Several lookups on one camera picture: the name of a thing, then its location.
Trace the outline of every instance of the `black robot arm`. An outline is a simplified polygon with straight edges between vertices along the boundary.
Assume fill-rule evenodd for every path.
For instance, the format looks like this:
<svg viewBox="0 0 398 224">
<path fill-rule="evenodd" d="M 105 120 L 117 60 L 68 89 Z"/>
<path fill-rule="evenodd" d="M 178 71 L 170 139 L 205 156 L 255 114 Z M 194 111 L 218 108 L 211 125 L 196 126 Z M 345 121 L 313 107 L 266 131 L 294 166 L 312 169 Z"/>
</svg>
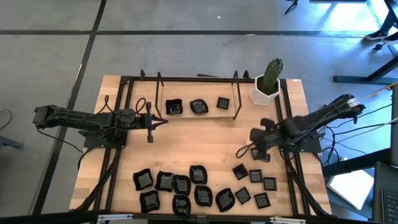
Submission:
<svg viewBox="0 0 398 224">
<path fill-rule="evenodd" d="M 356 123 L 356 118 L 362 113 L 363 109 L 365 109 L 365 106 L 359 104 L 353 95 L 345 94 L 332 101 L 329 105 L 325 105 L 318 111 L 306 116 L 288 118 L 279 124 L 275 124 L 275 122 L 269 119 L 262 119 L 261 126 L 265 126 L 266 129 L 253 128 L 251 130 L 251 145 L 255 146 L 263 161 L 269 161 L 270 156 L 267 154 L 267 150 L 272 146 L 279 146 L 287 152 L 291 151 L 289 148 L 292 146 L 298 149 L 297 145 L 300 145 L 303 139 L 313 130 L 339 118 L 354 118 L 354 122 Z M 315 213 L 317 215 L 328 215 L 300 180 L 299 175 L 293 168 L 291 160 L 288 157 L 285 157 L 284 160 L 287 164 L 288 175 L 294 179 Z"/>
<path fill-rule="evenodd" d="M 92 114 L 48 105 L 36 107 L 33 123 L 38 129 L 56 126 L 80 129 L 79 133 L 84 137 L 97 139 L 99 147 L 107 147 L 105 146 L 107 142 L 112 145 L 112 143 L 125 138 L 127 130 L 135 129 L 148 129 L 148 142 L 153 142 L 152 131 L 168 121 L 151 114 L 150 108 L 151 103 L 147 102 L 147 113 L 136 113 L 133 109 L 123 109 Z"/>
</svg>

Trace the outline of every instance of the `black desk leg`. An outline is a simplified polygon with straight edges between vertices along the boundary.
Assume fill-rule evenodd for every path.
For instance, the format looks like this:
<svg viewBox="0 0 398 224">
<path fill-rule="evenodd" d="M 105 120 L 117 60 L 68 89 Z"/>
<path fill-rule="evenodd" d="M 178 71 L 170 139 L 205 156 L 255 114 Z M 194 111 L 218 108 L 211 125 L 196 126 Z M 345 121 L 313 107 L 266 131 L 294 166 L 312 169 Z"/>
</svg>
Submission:
<svg viewBox="0 0 398 224">
<path fill-rule="evenodd" d="M 324 178 L 327 178 L 333 175 L 345 174 L 348 172 L 373 167 L 377 161 L 390 164 L 390 148 L 372 152 L 368 155 L 359 156 L 354 159 L 341 161 L 339 163 L 330 165 L 330 167 L 323 166 L 322 172 Z"/>
<path fill-rule="evenodd" d="M 352 77 L 352 76 L 335 75 L 333 77 L 333 81 L 337 82 L 337 83 L 362 83 L 362 84 L 389 85 L 389 84 L 398 82 L 398 78 L 382 78 L 382 77 L 384 75 L 386 75 L 387 73 L 391 72 L 397 66 L 398 66 L 398 57 L 395 57 L 368 77 Z"/>
<path fill-rule="evenodd" d="M 22 143 L 0 136 L 0 148 L 1 146 L 11 146 L 19 149 L 24 145 Z"/>
</svg>

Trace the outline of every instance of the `table leg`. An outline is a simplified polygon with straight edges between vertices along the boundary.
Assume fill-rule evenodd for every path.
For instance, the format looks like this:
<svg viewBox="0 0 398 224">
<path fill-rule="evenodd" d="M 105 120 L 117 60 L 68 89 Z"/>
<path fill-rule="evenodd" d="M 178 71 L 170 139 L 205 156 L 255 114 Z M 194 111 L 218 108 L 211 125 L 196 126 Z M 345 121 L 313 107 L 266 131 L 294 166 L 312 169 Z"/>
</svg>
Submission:
<svg viewBox="0 0 398 224">
<path fill-rule="evenodd" d="M 379 85 L 389 85 L 398 82 L 398 78 L 382 78 L 387 73 L 391 72 L 398 66 L 398 57 L 393 58 L 391 61 L 387 62 L 381 68 L 377 69 L 368 77 L 354 77 L 354 76 L 344 76 L 335 75 L 333 81 L 337 83 L 368 83 L 368 84 L 379 84 Z"/>
</svg>

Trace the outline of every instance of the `wooden table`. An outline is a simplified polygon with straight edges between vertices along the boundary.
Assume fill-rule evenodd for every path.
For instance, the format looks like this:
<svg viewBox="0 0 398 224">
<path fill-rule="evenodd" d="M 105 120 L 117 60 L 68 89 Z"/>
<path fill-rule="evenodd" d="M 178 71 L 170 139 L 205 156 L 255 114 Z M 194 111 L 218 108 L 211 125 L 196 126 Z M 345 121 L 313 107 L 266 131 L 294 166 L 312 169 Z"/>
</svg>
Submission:
<svg viewBox="0 0 398 224">
<path fill-rule="evenodd" d="M 120 76 L 116 75 L 104 76 L 96 103 L 96 112 L 102 108 L 105 95 L 109 95 L 109 105 L 114 105 L 120 78 Z M 217 85 L 224 84 L 164 82 L 167 88 L 182 85 L 191 85 L 192 87 L 214 85 L 213 91 L 217 89 Z M 300 80 L 287 80 L 287 86 L 293 116 L 308 114 L 302 82 Z M 284 161 L 279 155 L 279 149 L 273 147 L 269 150 L 271 161 L 268 163 L 254 161 L 250 152 L 240 159 L 235 158 L 236 151 L 247 143 L 251 128 L 260 128 L 261 118 L 270 118 L 277 121 L 274 102 L 268 106 L 258 106 L 252 103 L 249 97 L 252 87 L 252 83 L 240 83 L 242 108 L 236 120 L 232 118 L 170 119 L 169 124 L 160 126 L 153 132 L 154 143 L 151 144 L 147 142 L 146 130 L 129 131 L 126 147 L 121 153 L 111 211 L 123 213 L 141 212 L 139 194 L 154 188 L 150 187 L 137 192 L 132 180 L 133 173 L 150 168 L 155 181 L 158 171 L 189 176 L 190 165 L 203 165 L 208 173 L 207 186 L 213 191 L 213 206 L 199 207 L 195 203 L 193 197 L 195 184 L 192 184 L 189 196 L 192 205 L 192 215 L 291 216 L 292 209 L 286 169 Z M 155 88 L 156 82 L 135 81 L 130 108 L 135 108 L 137 100 L 141 97 L 145 97 L 147 101 L 151 101 L 154 105 Z M 214 91 L 213 94 L 217 99 L 217 91 Z M 121 107 L 124 105 L 125 98 L 123 96 Z M 284 118 L 286 118 L 282 92 L 280 100 Z M 318 159 L 311 153 L 301 153 L 300 155 L 306 186 L 322 208 L 331 213 L 322 168 Z M 79 206 L 97 184 L 103 156 L 104 149 L 95 149 L 82 160 L 70 208 Z M 246 187 L 252 196 L 264 192 L 262 184 L 250 183 L 249 177 L 237 181 L 232 168 L 241 163 L 245 165 L 247 170 L 262 169 L 264 177 L 277 178 L 277 191 L 267 192 L 271 206 L 257 209 L 253 198 L 244 205 L 241 205 L 236 200 L 232 209 L 220 213 L 214 199 L 220 190 L 230 187 L 235 193 L 242 187 Z M 298 210 L 303 213 L 302 200 L 297 186 L 295 186 L 295 191 Z M 100 208 L 104 208 L 107 192 L 108 186 L 106 185 L 103 190 Z M 173 214 L 171 206 L 173 196 L 174 192 L 159 192 L 160 210 L 151 213 Z"/>
</svg>

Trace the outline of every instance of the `gray floor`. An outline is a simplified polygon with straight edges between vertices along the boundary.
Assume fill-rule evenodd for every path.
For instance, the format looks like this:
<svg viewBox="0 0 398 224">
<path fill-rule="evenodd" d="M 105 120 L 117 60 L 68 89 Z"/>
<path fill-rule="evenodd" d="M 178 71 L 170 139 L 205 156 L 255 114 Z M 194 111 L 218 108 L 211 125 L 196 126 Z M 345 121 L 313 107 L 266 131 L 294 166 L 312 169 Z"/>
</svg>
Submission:
<svg viewBox="0 0 398 224">
<path fill-rule="evenodd" d="M 100 4 L 85 1 L 0 2 L 0 29 L 88 29 Z M 102 30 L 315 30 L 371 31 L 377 29 L 366 3 L 310 2 L 284 16 L 290 2 L 272 1 L 108 1 L 99 26 Z M 374 7 L 383 20 L 386 8 Z M 0 135 L 25 143 L 15 150 L 0 150 L 0 216 L 29 213 L 37 184 L 47 163 L 53 141 L 41 136 L 32 124 L 35 106 L 65 106 L 78 72 L 88 36 L 0 35 L 0 110 L 10 109 L 13 120 Z M 252 77 L 264 72 L 267 63 L 280 57 L 284 61 L 282 78 L 303 80 L 307 104 L 314 111 L 344 93 L 362 98 L 381 88 L 377 85 L 333 83 L 333 75 L 366 76 L 384 65 L 392 54 L 387 47 L 372 50 L 374 42 L 346 37 L 233 36 L 233 35 L 153 35 L 97 36 L 76 110 L 93 111 L 103 75 L 195 76 L 197 73 L 230 77 L 235 70 L 248 69 Z M 396 71 L 388 74 L 398 77 Z M 391 103 L 384 91 L 363 101 L 367 111 Z M 346 124 L 337 132 L 389 121 L 391 112 Z M 7 120 L 0 114 L 0 124 Z M 47 130 L 54 134 L 56 129 Z M 344 142 L 365 152 L 389 145 L 388 127 Z M 82 147 L 83 138 L 69 129 L 67 141 Z M 360 152 L 337 146 L 342 156 Z M 64 145 L 44 206 L 45 213 L 67 211 L 77 173 L 79 153 Z M 340 217 L 361 219 L 332 206 Z"/>
</svg>

